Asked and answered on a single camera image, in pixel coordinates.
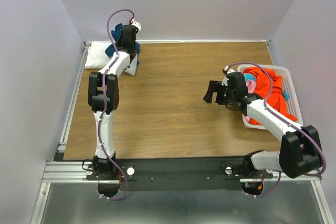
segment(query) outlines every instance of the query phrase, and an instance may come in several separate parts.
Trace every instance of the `screw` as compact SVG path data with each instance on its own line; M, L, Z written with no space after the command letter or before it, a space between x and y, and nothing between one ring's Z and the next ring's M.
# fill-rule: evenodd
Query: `screw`
M231 167L226 167L225 168L225 173L227 174L227 175L231 175L232 174L232 169L231 169Z

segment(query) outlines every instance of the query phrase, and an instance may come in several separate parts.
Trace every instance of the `pink cloth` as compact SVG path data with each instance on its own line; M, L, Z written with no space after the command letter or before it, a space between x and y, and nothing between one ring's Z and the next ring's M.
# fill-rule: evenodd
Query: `pink cloth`
M246 86L247 86L248 93L252 94L254 90L256 89L257 83L255 81L248 80L246 82Z

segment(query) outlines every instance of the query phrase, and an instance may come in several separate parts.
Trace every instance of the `metal floor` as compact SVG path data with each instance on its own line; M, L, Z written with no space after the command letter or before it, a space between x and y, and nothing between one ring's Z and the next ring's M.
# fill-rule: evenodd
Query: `metal floor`
M42 223L324 223L311 181L283 181L268 197L239 191L139 191L99 198L97 184L52 184Z

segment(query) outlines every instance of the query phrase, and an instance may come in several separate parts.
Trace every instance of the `white towel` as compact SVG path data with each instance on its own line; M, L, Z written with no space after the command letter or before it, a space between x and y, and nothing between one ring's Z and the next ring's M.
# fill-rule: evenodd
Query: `white towel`
M102 69L110 61L110 58L105 54L105 50L111 42L93 41L89 47L88 56L85 62L85 69Z

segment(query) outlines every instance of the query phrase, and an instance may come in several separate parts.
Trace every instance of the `teal cloth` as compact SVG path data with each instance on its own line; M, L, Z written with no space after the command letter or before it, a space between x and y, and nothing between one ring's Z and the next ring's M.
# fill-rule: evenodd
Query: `teal cloth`
M245 82L248 81L248 80L256 81L256 78L255 78L254 75L251 74L251 73L245 73L245 74L244 74L244 78L245 78Z
M286 90L284 90L284 91L282 92L282 95L283 95L283 98L285 99L285 101L288 102L288 100L289 100L289 98L290 98L290 94L287 93Z

